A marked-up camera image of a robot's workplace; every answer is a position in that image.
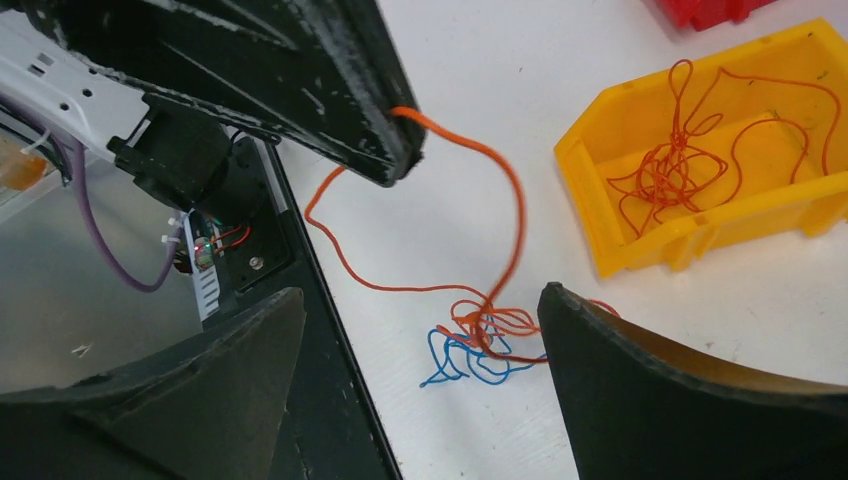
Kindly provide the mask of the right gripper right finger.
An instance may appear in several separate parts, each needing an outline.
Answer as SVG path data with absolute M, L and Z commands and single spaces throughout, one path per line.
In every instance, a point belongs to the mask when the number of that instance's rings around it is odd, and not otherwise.
M 700 352 L 558 282 L 537 306 L 582 479 L 843 479 L 847 390 Z

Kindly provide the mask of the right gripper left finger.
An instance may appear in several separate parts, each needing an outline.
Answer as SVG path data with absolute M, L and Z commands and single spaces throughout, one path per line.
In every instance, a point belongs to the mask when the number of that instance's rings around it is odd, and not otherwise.
M 306 320 L 286 288 L 160 352 L 1 398 L 5 479 L 265 479 Z

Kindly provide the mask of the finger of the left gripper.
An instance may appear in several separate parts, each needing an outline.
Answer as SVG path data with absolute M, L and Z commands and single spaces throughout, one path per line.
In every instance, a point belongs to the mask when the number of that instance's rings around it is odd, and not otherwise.
M 416 100 L 374 1 L 23 1 L 94 72 L 384 187 L 421 160 Z

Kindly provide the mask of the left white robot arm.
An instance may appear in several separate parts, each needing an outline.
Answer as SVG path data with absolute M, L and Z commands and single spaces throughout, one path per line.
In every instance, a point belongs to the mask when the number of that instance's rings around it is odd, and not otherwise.
M 240 130 L 389 187 L 415 98 L 374 1 L 5 1 L 1 96 L 147 194 L 228 223 L 268 195 Z

